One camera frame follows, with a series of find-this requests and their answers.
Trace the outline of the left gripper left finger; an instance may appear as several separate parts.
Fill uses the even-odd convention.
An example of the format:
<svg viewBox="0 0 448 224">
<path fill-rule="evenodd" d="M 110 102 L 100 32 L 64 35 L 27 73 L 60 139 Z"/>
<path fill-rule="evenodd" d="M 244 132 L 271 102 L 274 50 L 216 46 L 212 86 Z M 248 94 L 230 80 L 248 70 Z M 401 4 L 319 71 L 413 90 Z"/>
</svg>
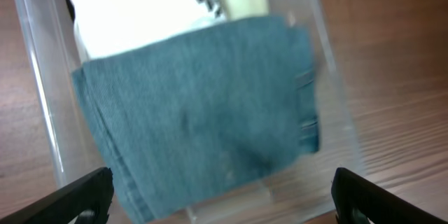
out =
<svg viewBox="0 0 448 224">
<path fill-rule="evenodd" d="M 3 224 L 107 223 L 114 195 L 113 173 L 98 168 L 1 219 Z"/>
</svg>

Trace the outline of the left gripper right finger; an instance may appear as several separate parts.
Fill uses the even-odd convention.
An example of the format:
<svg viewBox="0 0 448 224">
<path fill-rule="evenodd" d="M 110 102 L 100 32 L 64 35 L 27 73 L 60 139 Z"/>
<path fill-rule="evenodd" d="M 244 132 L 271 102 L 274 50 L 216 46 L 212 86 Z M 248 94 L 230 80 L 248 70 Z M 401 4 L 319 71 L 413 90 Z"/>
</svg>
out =
<svg viewBox="0 0 448 224">
<path fill-rule="evenodd" d="M 447 224 L 343 167 L 336 169 L 331 195 L 339 224 Z"/>
</svg>

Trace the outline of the white printed shirt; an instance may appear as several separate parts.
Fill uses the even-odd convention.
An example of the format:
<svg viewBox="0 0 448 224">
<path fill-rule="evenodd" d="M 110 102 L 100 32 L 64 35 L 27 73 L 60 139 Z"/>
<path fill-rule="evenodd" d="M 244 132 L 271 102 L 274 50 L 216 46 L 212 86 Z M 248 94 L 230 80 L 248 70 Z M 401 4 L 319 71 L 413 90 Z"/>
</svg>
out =
<svg viewBox="0 0 448 224">
<path fill-rule="evenodd" d="M 113 56 L 225 21 L 204 0 L 70 0 L 82 61 Z"/>
</svg>

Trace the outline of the blue denim jeans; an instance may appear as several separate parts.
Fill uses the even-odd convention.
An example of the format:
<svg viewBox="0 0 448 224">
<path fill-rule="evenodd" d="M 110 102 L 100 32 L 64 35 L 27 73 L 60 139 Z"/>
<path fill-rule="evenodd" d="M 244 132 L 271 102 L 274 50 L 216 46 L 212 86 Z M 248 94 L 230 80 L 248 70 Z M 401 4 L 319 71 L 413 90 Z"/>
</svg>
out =
<svg viewBox="0 0 448 224">
<path fill-rule="evenodd" d="M 92 60 L 71 77 L 134 223 L 166 218 L 319 149 L 309 32 L 279 16 Z"/>
</svg>

